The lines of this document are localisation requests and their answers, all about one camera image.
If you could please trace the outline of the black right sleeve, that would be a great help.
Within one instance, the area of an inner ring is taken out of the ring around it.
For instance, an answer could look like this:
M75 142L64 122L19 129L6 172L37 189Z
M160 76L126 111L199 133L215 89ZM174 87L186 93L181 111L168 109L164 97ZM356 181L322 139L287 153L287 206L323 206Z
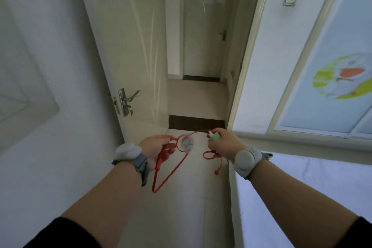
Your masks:
M372 248L372 223L359 217L334 248Z

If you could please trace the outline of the white grey right wrist tracker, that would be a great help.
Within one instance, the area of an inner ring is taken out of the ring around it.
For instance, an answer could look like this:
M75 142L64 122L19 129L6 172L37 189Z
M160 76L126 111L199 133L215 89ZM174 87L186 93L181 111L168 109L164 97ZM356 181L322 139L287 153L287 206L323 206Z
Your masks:
M262 152L255 147L247 146L245 150L236 154L234 170L244 180L249 180L254 167L263 160L269 161L272 157L272 153Z

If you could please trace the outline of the black sleeve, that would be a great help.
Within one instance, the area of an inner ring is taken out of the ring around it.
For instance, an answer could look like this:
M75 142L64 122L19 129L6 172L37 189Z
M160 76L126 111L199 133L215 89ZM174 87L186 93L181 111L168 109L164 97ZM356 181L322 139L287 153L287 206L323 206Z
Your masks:
M372 248L372 223L359 217L334 248Z
M58 217L23 248L102 248L102 246L76 222Z

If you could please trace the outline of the white grey wrist tracker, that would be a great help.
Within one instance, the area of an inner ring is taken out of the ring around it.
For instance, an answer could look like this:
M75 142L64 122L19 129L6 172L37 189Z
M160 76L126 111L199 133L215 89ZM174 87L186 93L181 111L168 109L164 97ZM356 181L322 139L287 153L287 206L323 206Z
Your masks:
M115 151L111 164L116 166L123 161L132 163L137 173L141 175L141 186L144 187L147 184L150 174L150 165L148 158L142 154L142 148L133 143L124 143L120 145Z
M247 146L245 150L236 154L234 170L244 180L249 180L254 167L263 160L269 161L272 157L272 153L262 152L255 147Z

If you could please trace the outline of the person's right forearm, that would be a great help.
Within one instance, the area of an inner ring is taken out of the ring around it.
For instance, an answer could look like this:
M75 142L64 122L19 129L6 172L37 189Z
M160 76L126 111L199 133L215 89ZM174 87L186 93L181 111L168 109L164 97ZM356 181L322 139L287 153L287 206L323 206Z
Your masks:
M333 248L358 219L268 160L253 168L250 182L295 248Z

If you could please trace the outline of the white grey left wrist tracker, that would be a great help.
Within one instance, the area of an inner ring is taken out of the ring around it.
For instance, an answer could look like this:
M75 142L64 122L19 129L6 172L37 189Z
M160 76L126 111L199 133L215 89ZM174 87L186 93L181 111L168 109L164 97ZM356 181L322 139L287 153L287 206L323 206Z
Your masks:
M124 143L120 145L115 151L111 164L116 166L123 161L132 163L137 173L141 175L141 186L144 187L147 184L150 174L150 165L148 158L142 154L142 148L133 143Z

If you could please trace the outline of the cream closed door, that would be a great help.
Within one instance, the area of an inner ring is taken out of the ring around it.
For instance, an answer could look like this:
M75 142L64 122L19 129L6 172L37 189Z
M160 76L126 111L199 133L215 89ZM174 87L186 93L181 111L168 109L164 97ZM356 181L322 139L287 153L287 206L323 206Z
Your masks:
M185 76L221 78L226 41L219 33L228 30L233 0L220 1L184 0Z

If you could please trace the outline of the cream open door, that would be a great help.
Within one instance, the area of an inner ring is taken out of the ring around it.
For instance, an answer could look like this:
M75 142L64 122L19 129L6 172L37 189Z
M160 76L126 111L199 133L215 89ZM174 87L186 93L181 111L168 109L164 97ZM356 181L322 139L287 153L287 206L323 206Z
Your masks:
M169 127L164 0L83 0L125 142L164 134ZM133 116L123 117L118 91Z

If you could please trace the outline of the person's left hand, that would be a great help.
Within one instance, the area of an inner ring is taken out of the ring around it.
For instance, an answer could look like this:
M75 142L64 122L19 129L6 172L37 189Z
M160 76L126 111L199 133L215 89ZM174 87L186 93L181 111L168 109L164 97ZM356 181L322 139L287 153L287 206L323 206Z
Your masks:
M139 146L142 148L142 154L148 158L150 165L150 172L153 171L157 164L158 155L162 150L165 151L162 160L165 162L169 159L169 156L176 151L176 144L174 141L166 145L160 145L157 141L157 135L147 137L143 139Z

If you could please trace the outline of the cream door frame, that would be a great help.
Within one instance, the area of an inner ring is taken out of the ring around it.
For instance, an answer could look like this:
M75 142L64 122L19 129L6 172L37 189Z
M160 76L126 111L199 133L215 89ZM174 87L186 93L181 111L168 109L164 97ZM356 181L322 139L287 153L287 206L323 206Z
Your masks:
M238 60L236 80L231 84L229 92L228 112L226 117L226 129L232 131L237 116L237 111L244 83L247 77L250 60L257 39L259 26L262 20L263 9L266 0L236 0L233 10L232 33L228 42L226 65L232 60Z

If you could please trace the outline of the person's right hand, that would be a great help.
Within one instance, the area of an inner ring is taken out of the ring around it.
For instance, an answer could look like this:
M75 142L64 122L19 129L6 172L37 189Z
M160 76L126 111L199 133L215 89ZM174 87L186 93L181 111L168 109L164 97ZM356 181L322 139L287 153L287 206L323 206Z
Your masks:
M236 154L241 150L245 150L246 146L238 139L238 137L228 131L227 138L208 142L208 148L218 152L222 157L234 164Z

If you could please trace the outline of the frosted glass panel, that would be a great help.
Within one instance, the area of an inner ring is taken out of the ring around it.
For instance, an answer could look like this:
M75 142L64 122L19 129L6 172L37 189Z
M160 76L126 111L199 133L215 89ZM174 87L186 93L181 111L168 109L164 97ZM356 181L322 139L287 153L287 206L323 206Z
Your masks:
M372 92L333 100L312 87L316 72L332 60L372 53L372 0L330 0L322 22L274 130L372 140Z

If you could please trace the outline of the black left sleeve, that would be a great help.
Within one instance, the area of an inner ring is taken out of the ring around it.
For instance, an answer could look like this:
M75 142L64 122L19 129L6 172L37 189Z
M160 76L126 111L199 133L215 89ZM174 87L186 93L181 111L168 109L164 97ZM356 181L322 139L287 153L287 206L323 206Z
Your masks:
M102 246L76 222L58 217L23 248L102 248Z

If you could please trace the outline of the round green cartoon sticker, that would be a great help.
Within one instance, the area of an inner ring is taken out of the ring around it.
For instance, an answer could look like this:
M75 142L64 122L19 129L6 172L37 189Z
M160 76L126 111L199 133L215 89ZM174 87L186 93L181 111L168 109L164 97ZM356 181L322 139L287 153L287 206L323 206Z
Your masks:
M361 97L372 92L372 53L338 57L319 69L312 87L333 100Z

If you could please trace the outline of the person's left forearm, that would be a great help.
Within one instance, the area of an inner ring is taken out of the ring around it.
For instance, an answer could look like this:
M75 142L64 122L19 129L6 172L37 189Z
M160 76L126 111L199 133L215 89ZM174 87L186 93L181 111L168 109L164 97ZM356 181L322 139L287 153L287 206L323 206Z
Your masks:
M86 229L102 248L116 248L141 190L140 173L121 161L61 216Z

